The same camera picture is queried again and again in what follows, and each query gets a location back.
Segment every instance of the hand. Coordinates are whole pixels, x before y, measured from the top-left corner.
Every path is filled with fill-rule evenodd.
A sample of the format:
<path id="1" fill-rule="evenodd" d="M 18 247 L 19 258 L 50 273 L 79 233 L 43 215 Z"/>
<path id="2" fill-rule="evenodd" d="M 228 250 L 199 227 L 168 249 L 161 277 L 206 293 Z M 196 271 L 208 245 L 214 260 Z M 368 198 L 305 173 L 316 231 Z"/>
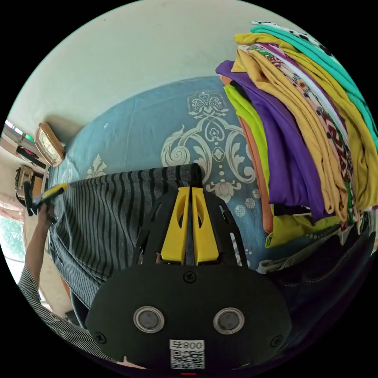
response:
<path id="1" fill-rule="evenodd" d="M 47 231 L 51 225 L 50 217 L 54 215 L 54 207 L 47 207 L 46 204 L 42 204 L 38 211 L 38 227 L 43 231 Z"/>

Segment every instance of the orange cloth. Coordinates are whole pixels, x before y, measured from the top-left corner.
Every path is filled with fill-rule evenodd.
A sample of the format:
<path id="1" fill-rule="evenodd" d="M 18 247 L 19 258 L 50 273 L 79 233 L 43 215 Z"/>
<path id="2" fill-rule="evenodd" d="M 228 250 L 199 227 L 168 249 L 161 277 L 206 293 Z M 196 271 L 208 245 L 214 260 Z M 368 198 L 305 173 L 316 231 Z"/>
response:
<path id="1" fill-rule="evenodd" d="M 232 81 L 230 78 L 226 76 L 220 76 L 220 79 L 222 80 L 222 83 L 224 85 L 228 85 Z M 255 139 L 253 138 L 251 128 L 248 126 L 248 124 L 245 122 L 243 118 L 239 116 L 237 117 L 243 129 L 245 139 L 247 140 L 249 153 L 251 154 L 253 167 L 255 169 L 257 185 L 259 187 L 261 197 L 261 208 L 263 212 L 263 228 L 265 232 L 271 233 L 273 232 L 273 214 L 272 208 L 269 205 L 269 195 L 264 178 L 263 167 L 261 165 L 259 150 L 257 148 Z"/>

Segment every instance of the person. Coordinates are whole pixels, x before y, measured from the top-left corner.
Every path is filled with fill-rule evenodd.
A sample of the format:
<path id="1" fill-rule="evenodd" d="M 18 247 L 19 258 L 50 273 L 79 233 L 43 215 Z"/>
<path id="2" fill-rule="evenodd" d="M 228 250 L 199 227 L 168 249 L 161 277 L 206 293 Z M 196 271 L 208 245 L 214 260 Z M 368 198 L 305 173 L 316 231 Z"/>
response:
<path id="1" fill-rule="evenodd" d="M 126 357 L 124 357 L 123 362 L 111 359 L 101 352 L 100 348 L 87 330 L 70 323 L 42 306 L 38 288 L 44 246 L 48 236 L 48 229 L 51 225 L 51 215 L 54 215 L 54 208 L 48 208 L 46 204 L 43 204 L 38 212 L 37 227 L 35 228 L 33 236 L 26 249 L 25 266 L 18 283 L 18 287 L 23 293 L 25 299 L 39 315 L 41 320 L 63 340 L 68 341 L 70 344 L 104 360 L 129 367 L 145 369 L 144 367 L 128 362 Z"/>

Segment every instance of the gray striped fabric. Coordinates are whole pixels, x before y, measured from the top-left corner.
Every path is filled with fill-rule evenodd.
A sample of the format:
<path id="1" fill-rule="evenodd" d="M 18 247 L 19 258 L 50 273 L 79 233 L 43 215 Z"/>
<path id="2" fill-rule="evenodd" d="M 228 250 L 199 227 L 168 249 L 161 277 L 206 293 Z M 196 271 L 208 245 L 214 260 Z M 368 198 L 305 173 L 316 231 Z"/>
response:
<path id="1" fill-rule="evenodd" d="M 68 341 L 70 344 L 91 353 L 96 357 L 115 362 L 101 352 L 100 348 L 87 330 L 70 323 L 42 306 L 38 287 L 35 284 L 32 275 L 25 267 L 22 271 L 18 286 L 32 309 L 54 333 L 61 337 L 61 339 Z"/>
<path id="2" fill-rule="evenodd" d="M 109 174 L 70 184 L 55 199 L 50 255 L 73 293 L 89 308 L 113 271 L 132 263 L 144 216 L 169 187 L 201 186 L 197 164 Z"/>

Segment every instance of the bed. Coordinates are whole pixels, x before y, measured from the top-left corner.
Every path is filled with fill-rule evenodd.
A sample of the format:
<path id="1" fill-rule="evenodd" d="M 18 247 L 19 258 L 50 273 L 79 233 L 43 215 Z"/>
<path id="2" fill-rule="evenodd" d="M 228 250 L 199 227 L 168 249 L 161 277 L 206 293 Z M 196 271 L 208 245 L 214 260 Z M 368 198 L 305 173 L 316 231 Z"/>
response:
<path id="1" fill-rule="evenodd" d="M 261 260 L 288 257 L 318 237 L 306 235 L 285 246 L 265 248 L 267 234 L 251 157 L 218 76 L 170 83 L 113 106 L 66 146 L 63 163 L 50 168 L 49 187 L 189 163 L 201 166 L 205 190 L 221 197 L 233 213 L 251 269 Z"/>

